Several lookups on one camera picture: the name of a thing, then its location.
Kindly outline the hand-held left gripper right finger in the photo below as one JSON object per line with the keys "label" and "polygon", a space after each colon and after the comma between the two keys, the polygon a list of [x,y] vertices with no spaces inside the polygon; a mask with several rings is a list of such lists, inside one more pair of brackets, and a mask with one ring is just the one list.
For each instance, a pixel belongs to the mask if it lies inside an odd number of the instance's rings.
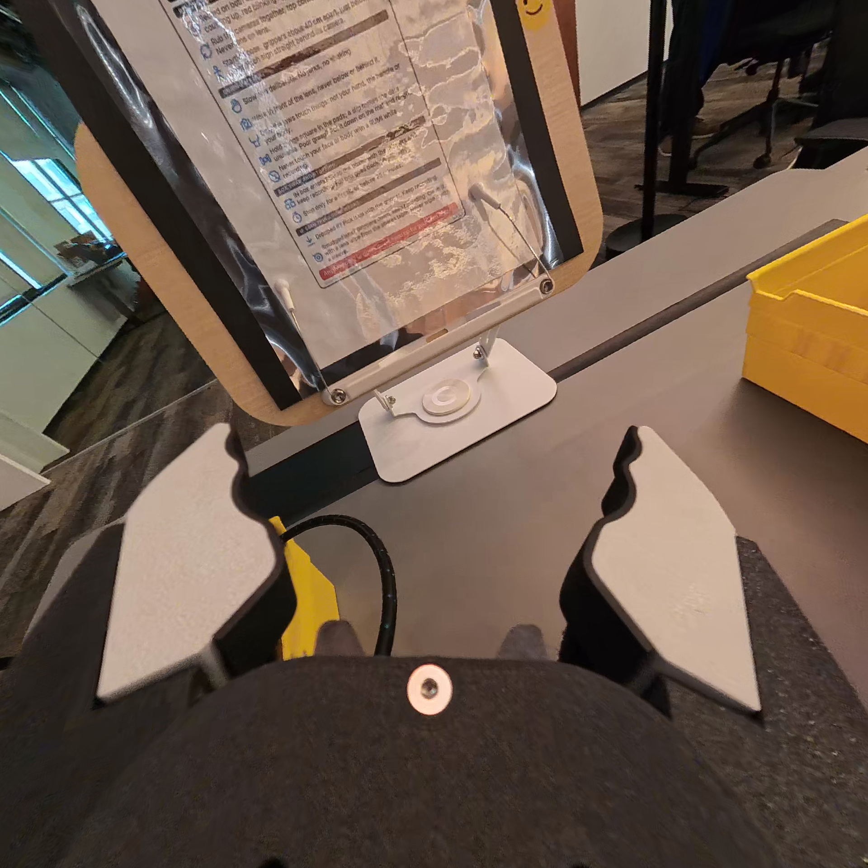
{"label": "hand-held left gripper right finger", "polygon": [[761,715],[734,526],[650,427],[630,426],[563,580],[559,660],[670,715],[667,681]]}

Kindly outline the braided HDMI cable green plugs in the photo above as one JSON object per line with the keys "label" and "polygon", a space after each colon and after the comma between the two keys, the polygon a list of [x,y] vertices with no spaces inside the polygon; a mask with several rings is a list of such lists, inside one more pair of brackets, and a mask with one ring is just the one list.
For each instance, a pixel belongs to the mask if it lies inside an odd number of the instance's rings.
{"label": "braided HDMI cable green plugs", "polygon": [[371,549],[377,562],[381,580],[382,609],[374,649],[375,656],[391,656],[396,635],[397,589],[392,559],[385,544],[368,524],[351,515],[318,515],[307,518],[287,529],[278,531],[278,538],[286,543],[309,530],[338,526],[358,534]]}

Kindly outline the instruction sheet on stand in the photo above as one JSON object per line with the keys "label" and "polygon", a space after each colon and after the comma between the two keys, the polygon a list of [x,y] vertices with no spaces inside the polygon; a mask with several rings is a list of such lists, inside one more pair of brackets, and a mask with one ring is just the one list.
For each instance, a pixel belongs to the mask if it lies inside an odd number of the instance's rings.
{"label": "instruction sheet on stand", "polygon": [[[123,100],[83,35],[82,2],[14,2],[38,57],[80,117],[75,156],[85,193],[143,272],[180,330],[237,405],[275,425],[304,425],[338,407],[321,392],[301,394],[256,325],[207,237],[131,127]],[[550,269],[550,298],[590,268],[602,237],[602,208],[561,42],[557,3],[548,26],[523,36],[504,34],[507,65],[531,80],[516,87],[530,159],[556,219],[562,262]]]}

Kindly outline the yellow plastic object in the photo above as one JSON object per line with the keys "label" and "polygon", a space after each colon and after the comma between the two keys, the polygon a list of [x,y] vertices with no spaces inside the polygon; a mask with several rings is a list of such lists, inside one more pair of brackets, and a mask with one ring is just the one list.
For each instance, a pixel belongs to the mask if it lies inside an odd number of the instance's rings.
{"label": "yellow plastic object", "polygon": [[297,597],[295,614],[280,639],[280,658],[312,656],[320,628],[340,618],[336,590],[294,540],[285,541],[284,554]]}

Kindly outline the yellow plastic bin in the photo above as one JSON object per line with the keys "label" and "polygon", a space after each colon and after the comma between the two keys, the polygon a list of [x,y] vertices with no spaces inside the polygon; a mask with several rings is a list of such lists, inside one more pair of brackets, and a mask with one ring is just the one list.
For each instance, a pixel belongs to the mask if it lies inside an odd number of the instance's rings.
{"label": "yellow plastic bin", "polygon": [[747,279],[743,379],[866,443],[866,215]]}

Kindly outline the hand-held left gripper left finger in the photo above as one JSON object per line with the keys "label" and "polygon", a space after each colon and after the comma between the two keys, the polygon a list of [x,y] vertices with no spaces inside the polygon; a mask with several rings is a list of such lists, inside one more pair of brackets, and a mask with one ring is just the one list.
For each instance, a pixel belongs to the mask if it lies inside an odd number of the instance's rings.
{"label": "hand-held left gripper left finger", "polygon": [[227,423],[171,461],[127,511],[96,697],[182,670],[210,687],[271,661],[297,608],[284,546],[245,500]]}

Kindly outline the clear sleeved instruction sheet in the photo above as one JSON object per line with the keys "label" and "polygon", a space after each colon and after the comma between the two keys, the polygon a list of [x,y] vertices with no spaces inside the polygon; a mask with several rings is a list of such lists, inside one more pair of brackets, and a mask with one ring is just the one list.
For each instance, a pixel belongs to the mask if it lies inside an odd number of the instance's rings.
{"label": "clear sleeved instruction sheet", "polygon": [[109,84],[301,394],[545,298],[512,2],[82,2]]}

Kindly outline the black office chair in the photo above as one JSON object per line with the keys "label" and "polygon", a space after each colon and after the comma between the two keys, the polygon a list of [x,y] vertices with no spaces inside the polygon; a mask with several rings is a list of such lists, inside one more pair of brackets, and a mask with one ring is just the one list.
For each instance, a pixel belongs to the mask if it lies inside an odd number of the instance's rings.
{"label": "black office chair", "polygon": [[770,165],[778,112],[811,113],[812,127],[795,138],[797,168],[828,168],[867,143],[867,3],[735,2],[721,61],[754,75],[772,64],[765,100],[724,122],[699,156],[753,123],[765,137],[754,168]]}

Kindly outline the black pole with round base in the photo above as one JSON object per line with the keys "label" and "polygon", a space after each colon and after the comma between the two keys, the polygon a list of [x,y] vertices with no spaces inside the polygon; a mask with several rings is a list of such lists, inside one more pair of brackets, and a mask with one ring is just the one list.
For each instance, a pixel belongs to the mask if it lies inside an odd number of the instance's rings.
{"label": "black pole with round base", "polygon": [[611,232],[605,242],[606,260],[634,249],[686,220],[680,214],[656,211],[661,90],[666,48],[667,2],[651,1],[647,44],[645,128],[642,170],[642,211],[638,219]]}

